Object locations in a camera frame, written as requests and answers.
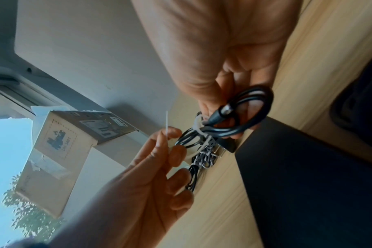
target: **blue sky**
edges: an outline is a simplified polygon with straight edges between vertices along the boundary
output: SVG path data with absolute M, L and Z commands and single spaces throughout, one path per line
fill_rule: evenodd
M 11 178 L 22 171 L 32 149 L 32 120 L 0 120 L 0 247 L 8 240 L 23 238 L 21 230 L 11 227 L 13 208 L 3 206 L 3 193 L 10 188 Z

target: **person's left hand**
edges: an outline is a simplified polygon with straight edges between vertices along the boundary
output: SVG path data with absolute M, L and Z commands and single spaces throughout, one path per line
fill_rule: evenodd
M 165 132 L 153 134 L 131 165 L 101 190 L 50 247 L 155 247 L 194 201 L 191 191 L 177 194 L 191 180 L 187 169 L 166 178 L 184 160 L 186 148 L 177 145 L 169 153 Z M 179 129 L 168 129 L 169 139 L 181 134 Z

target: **green foliage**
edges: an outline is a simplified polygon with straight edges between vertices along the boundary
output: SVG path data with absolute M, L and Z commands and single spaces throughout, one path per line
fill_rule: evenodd
M 54 219 L 33 203 L 25 200 L 14 192 L 20 175 L 12 177 L 11 189 L 4 193 L 2 203 L 14 207 L 12 227 L 21 228 L 25 237 L 34 237 L 37 241 L 48 241 L 52 234 L 62 225 L 61 219 Z

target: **wood grain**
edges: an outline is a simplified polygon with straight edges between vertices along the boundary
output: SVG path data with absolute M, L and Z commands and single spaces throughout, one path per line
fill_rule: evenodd
M 331 102 L 370 58 L 372 0 L 304 1 L 277 74 L 270 117 L 372 161 L 370 147 L 327 116 Z M 180 101 L 176 110 L 181 111 L 192 99 Z M 189 115 L 198 111 L 193 108 Z M 170 123 L 185 125 L 189 118 L 193 117 L 170 115 Z M 232 154 L 226 153 L 206 171 L 193 207 L 158 247 L 263 247 Z

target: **wooden table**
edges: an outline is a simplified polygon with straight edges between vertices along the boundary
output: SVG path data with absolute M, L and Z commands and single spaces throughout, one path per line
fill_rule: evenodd
M 372 148 L 327 115 L 371 58 L 372 0 L 304 1 L 273 87 L 270 117 L 372 162 Z M 170 124 L 186 129 L 197 111 L 193 100 L 181 95 Z M 263 247 L 233 154 L 206 171 L 193 207 L 158 247 Z

